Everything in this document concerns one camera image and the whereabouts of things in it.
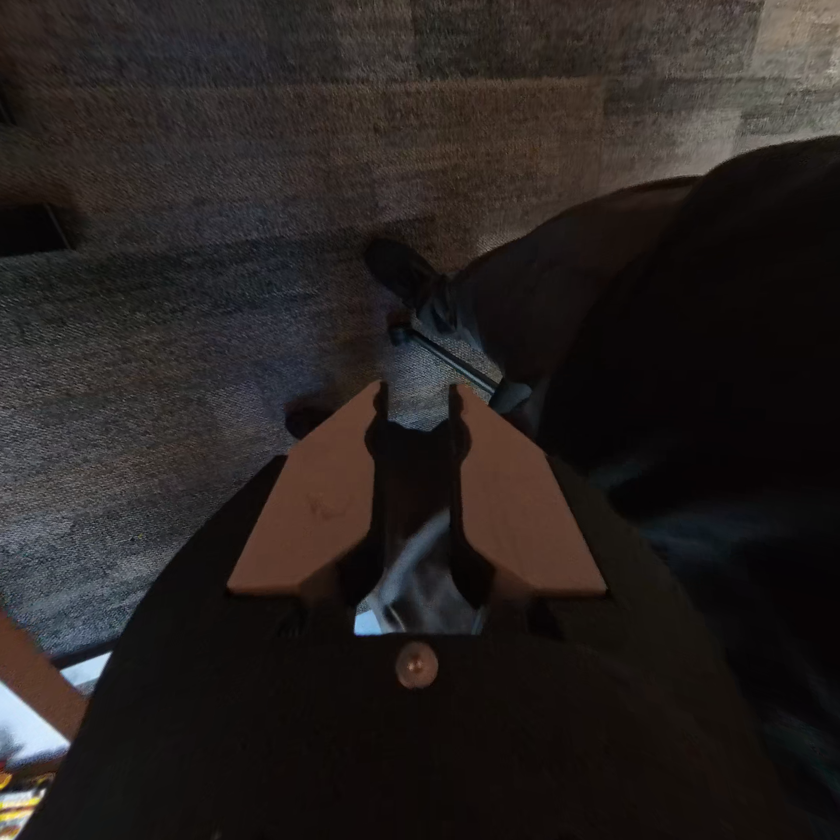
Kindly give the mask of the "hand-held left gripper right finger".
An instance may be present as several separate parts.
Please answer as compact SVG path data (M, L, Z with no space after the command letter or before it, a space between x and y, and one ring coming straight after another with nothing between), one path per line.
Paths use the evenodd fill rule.
M600 598L607 585L546 454L452 385L453 578L469 601Z

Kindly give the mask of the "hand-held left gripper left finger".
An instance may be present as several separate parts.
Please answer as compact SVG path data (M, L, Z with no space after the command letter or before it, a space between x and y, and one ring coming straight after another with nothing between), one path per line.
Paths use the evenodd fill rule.
M387 412L373 381L290 449L227 580L236 596L345 599L340 562L371 535L369 431Z

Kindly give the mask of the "person's grey trouser legs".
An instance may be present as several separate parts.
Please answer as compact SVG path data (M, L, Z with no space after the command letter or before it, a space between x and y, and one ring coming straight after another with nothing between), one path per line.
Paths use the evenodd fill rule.
M535 438L551 375L589 311L656 246L698 181L673 177L573 206L445 273L446 287L412 312L437 336L468 343L499 369L494 411ZM477 610L448 570L449 520L448 512L424 513L399 538L395 559L368 598L382 633L468 634L476 625Z

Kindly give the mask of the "yellow sticker sheet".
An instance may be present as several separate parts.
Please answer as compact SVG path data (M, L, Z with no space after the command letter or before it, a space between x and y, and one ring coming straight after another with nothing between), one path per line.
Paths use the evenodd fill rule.
M1 772L2 839L15 839L21 834L45 798L55 775Z

